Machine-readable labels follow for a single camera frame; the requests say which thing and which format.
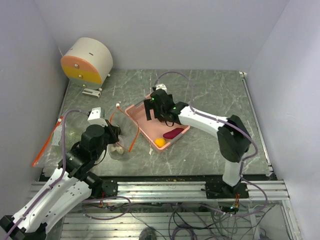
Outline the orange fruit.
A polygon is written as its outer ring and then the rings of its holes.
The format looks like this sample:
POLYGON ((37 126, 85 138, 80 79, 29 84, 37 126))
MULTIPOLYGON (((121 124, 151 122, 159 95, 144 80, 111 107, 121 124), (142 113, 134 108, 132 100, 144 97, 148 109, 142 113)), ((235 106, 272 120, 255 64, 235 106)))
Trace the orange fruit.
POLYGON ((154 143, 158 148, 162 148, 166 145, 166 140, 164 138, 157 138, 154 143))

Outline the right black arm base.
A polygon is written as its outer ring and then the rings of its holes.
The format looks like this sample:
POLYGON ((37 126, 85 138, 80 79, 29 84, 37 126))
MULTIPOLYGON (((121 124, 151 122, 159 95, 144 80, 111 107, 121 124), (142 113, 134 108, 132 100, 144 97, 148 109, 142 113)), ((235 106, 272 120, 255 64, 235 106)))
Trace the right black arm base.
POLYGON ((223 181, 206 182, 201 191, 205 192, 207 199, 249 198, 247 185, 241 182, 235 186, 229 186, 223 181))

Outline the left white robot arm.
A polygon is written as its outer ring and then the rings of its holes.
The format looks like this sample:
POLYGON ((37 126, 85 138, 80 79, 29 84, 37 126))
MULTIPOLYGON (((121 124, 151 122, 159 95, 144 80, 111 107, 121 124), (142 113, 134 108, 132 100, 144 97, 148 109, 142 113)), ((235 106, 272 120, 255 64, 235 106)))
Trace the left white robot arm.
POLYGON ((121 128, 92 124, 59 163, 50 179, 21 210, 0 220, 6 238, 44 240, 51 229, 83 200, 102 196, 103 181, 90 170, 118 142, 121 128))

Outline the magenta dragon fruit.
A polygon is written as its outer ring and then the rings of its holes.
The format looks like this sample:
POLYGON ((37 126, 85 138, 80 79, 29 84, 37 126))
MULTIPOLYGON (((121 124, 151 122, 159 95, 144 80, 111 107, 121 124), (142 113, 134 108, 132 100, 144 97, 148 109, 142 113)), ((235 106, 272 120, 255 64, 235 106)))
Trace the magenta dragon fruit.
POLYGON ((176 136, 178 136, 181 132, 183 132, 184 129, 181 127, 174 128, 171 131, 168 131, 164 133, 162 136, 164 139, 173 140, 176 136))

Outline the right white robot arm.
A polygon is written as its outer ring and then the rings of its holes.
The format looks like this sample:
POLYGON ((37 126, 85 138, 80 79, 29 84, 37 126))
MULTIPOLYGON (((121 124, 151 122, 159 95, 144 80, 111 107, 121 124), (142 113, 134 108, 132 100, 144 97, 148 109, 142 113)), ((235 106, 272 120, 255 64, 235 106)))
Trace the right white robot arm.
POLYGON ((251 137, 238 116, 216 116, 199 111, 185 102, 175 103, 173 96, 163 89, 154 90, 150 97, 143 100, 143 105, 148 121, 152 119, 153 111, 154 118, 166 124, 191 126, 216 137, 225 159, 220 192, 226 198, 238 192, 242 160, 251 145, 251 137))

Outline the clear bag orange zipper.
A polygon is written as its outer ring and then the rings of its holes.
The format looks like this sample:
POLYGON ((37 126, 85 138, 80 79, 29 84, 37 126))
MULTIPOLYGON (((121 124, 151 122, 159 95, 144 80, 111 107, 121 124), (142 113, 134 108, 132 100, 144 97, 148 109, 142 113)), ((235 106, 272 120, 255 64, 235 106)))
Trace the clear bag orange zipper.
MULTIPOLYGON (((62 153, 62 120, 59 118, 52 132, 41 148, 40 152, 36 156, 35 160, 31 164, 34 168, 56 168, 63 158, 62 153)), ((72 125, 70 122, 65 122, 66 127, 78 128, 72 125)))

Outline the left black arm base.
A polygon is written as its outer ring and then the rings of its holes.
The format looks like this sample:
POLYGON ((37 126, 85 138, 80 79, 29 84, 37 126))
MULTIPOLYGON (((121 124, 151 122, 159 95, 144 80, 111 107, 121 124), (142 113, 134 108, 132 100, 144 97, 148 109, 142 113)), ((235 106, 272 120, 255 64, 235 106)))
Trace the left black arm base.
POLYGON ((87 172, 84 182, 91 190, 89 200, 114 197, 118 193, 118 184, 114 180, 103 180, 92 172, 87 172))

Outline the pink plastic basket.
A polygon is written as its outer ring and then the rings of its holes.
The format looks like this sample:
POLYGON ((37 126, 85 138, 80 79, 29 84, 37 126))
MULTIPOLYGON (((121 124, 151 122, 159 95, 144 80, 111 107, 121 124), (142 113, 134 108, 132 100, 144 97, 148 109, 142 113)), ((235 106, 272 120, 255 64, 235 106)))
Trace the pink plastic basket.
POLYGON ((169 146, 171 146, 174 142, 179 140, 189 129, 190 126, 187 125, 179 125, 175 124, 174 126, 167 126, 164 122, 160 122, 158 119, 154 118, 153 110, 151 113, 151 120, 147 120, 145 114, 144 101, 137 104, 133 104, 129 106, 125 112, 137 121, 140 129, 140 133, 145 137, 146 140, 150 143, 150 145, 158 152, 162 153, 169 146), (175 128, 183 128, 184 131, 181 132, 174 139, 165 139, 166 144, 162 148, 158 148, 155 144, 155 140, 158 138, 163 138, 163 134, 167 133, 175 128))

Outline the white garlic bulb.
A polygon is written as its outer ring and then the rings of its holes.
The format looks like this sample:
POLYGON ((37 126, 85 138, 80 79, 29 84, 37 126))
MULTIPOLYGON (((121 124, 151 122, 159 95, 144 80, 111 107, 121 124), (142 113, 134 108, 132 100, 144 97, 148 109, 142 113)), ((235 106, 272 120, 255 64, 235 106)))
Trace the white garlic bulb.
POLYGON ((124 153, 124 148, 119 145, 112 145, 110 147, 110 152, 117 152, 118 154, 122 155, 124 153))

